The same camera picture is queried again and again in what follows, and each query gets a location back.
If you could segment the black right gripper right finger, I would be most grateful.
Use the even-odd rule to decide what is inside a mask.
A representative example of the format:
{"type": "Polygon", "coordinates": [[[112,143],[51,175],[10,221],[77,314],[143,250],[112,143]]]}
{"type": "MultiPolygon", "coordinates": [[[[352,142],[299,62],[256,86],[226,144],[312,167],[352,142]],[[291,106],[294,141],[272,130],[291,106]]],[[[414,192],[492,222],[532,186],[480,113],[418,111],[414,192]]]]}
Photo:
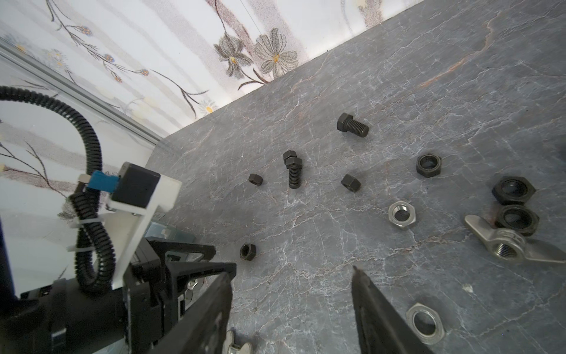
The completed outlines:
{"type": "Polygon", "coordinates": [[[415,323],[424,314],[436,324],[436,311],[417,303],[404,317],[398,314],[370,277],[358,267],[352,277],[352,300],[362,353],[431,353],[436,332],[415,323]]]}

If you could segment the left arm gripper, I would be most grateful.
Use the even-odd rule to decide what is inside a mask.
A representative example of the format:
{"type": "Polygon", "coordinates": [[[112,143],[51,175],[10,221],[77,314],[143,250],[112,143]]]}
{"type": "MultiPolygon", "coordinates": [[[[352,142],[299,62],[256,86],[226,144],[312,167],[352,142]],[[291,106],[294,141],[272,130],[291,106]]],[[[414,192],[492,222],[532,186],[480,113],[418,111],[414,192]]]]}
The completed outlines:
{"type": "Polygon", "coordinates": [[[148,353],[178,324],[222,273],[235,263],[214,263],[213,246],[157,237],[141,240],[124,275],[125,338],[130,353],[148,353]]]}

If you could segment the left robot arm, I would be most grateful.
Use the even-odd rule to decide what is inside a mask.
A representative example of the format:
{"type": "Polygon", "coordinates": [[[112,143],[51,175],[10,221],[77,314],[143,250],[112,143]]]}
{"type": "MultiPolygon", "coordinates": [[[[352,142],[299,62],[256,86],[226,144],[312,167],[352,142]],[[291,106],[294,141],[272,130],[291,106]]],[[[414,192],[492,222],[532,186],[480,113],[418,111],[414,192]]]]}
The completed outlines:
{"type": "Polygon", "coordinates": [[[212,246],[142,239],[124,285],[87,294],[57,280],[16,295],[1,249],[1,351],[94,353],[125,340],[130,353],[220,353],[231,311],[235,263],[212,246]]]}

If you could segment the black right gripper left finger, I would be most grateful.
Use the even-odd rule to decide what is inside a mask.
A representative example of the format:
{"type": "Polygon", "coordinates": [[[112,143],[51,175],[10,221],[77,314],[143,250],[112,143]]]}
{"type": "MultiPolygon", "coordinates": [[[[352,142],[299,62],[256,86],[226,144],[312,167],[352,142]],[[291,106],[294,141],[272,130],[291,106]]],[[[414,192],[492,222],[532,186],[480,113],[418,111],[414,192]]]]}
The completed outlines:
{"type": "Polygon", "coordinates": [[[220,274],[152,353],[222,353],[233,298],[231,279],[220,274]]]}

